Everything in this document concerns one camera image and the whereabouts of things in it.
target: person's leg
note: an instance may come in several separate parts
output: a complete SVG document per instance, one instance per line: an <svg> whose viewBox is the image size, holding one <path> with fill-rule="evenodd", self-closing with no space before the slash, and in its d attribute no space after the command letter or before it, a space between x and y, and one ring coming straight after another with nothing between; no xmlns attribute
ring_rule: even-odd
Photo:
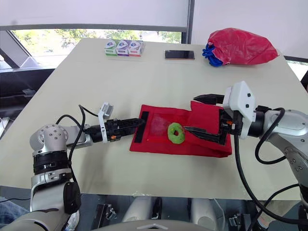
<svg viewBox="0 0 308 231"><path fill-rule="evenodd" d="M5 200L4 197L0 197L0 202ZM25 208L11 201L0 203L0 229L28 212Z"/></svg>

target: green donut toy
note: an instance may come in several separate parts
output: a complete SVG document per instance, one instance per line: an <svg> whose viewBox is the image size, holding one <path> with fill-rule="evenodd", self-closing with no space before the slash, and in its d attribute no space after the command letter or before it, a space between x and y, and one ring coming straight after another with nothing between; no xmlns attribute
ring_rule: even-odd
<svg viewBox="0 0 308 231"><path fill-rule="evenodd" d="M172 123L169 125L168 139L175 144L181 144L184 142L185 134L181 124Z"/></svg>

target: phone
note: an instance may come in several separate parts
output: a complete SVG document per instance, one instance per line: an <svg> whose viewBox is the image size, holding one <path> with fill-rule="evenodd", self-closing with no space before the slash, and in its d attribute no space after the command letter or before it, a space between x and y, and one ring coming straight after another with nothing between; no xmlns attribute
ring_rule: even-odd
<svg viewBox="0 0 308 231"><path fill-rule="evenodd" d="M165 59L189 59L194 60L193 51L176 51L176 50L166 50Z"/></svg>

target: red pouch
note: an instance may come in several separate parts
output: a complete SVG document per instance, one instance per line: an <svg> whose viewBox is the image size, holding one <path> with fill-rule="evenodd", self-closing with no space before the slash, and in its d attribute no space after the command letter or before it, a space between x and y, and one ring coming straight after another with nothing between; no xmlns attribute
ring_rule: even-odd
<svg viewBox="0 0 308 231"><path fill-rule="evenodd" d="M138 128L129 150L132 152L212 157L231 155L230 135L227 136L225 146L199 139L187 131L184 131L185 141L182 144L173 144L168 139L167 129L173 122L182 126L203 128L213 134L218 133L219 110L222 109L221 107L191 101L191 109L191 111L188 111L142 105L140 118L146 121L146 125Z"/></svg>
<svg viewBox="0 0 308 231"><path fill-rule="evenodd" d="M213 32L208 45L212 53L226 64L263 64L278 56L270 41L248 31L226 28Z"/></svg>

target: colorful boxes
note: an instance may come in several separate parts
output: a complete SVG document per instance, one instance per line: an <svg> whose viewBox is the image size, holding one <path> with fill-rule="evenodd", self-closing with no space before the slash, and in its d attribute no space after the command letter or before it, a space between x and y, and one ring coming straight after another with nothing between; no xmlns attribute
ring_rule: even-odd
<svg viewBox="0 0 308 231"><path fill-rule="evenodd" d="M141 40L108 40L105 54L108 56L137 56L141 57L145 43Z"/></svg>

